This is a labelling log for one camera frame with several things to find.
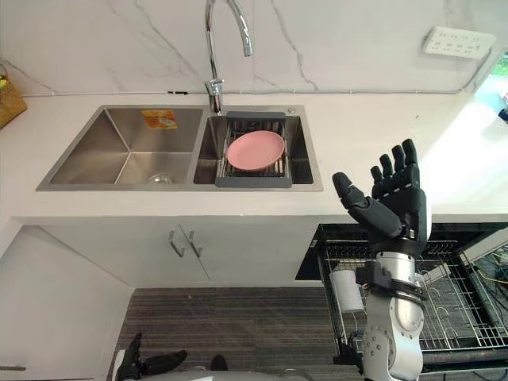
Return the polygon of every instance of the white countertop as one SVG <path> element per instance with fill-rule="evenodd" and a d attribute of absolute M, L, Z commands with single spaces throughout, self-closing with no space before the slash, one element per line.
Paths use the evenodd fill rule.
<path fill-rule="evenodd" d="M 344 171 L 369 192 L 371 165 L 407 137 L 414 140 L 422 162 L 423 187 L 433 201 L 434 221 L 508 221 L 508 128 L 490 120 L 489 113 L 480 113 L 482 118 L 473 126 L 467 115 L 456 119 L 469 98 L 469 94 L 226 95 L 229 105 L 305 106 L 321 173 L 319 192 L 37 192 L 99 106 L 203 105 L 207 97 L 27 98 L 28 110 L 0 131 L 0 253 L 21 225 L 55 217 L 312 214 L 327 222 L 351 222 L 333 189 L 332 174 Z M 461 166 L 466 159 L 467 165 Z"/>

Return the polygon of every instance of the orange label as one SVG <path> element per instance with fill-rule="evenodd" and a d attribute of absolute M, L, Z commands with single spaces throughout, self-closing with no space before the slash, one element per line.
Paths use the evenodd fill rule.
<path fill-rule="evenodd" d="M 142 110 L 144 120 L 149 129 L 177 129 L 175 113 L 173 110 Z"/>

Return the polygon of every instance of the sink drain rack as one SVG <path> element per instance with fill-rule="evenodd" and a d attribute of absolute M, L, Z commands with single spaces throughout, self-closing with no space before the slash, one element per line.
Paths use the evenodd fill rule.
<path fill-rule="evenodd" d="M 326 241 L 317 254 L 321 280 L 325 285 L 338 357 L 336 364 L 350 364 L 351 349 L 361 356 L 364 311 L 342 313 L 333 296 L 329 273 L 339 265 L 355 270 L 374 260 L 367 241 Z M 508 330 L 480 278 L 478 268 L 468 261 L 456 241 L 429 241 L 416 262 L 417 272 L 425 279 L 428 300 L 424 302 L 424 326 L 420 346 L 424 371 L 507 366 Z M 366 305 L 368 292 L 360 293 Z"/>
<path fill-rule="evenodd" d="M 244 113 L 230 111 L 227 114 L 227 133 L 222 158 L 217 166 L 217 187 L 290 188 L 293 184 L 287 155 L 284 113 Z M 284 152 L 274 164 L 262 171 L 241 171 L 227 160 L 229 146 L 239 137 L 254 131 L 271 131 L 284 140 Z"/>

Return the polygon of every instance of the wall socket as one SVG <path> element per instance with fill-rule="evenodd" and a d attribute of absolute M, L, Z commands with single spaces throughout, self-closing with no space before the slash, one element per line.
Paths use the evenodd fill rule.
<path fill-rule="evenodd" d="M 463 58 L 482 58 L 491 48 L 495 37 L 472 30 L 435 26 L 423 42 L 427 54 Z"/>

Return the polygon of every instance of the white cup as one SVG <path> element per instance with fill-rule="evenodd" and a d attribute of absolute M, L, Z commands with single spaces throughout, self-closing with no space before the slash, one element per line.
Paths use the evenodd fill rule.
<path fill-rule="evenodd" d="M 364 310 L 359 285 L 356 284 L 353 270 L 338 270 L 330 273 L 335 299 L 341 312 L 357 312 Z"/>

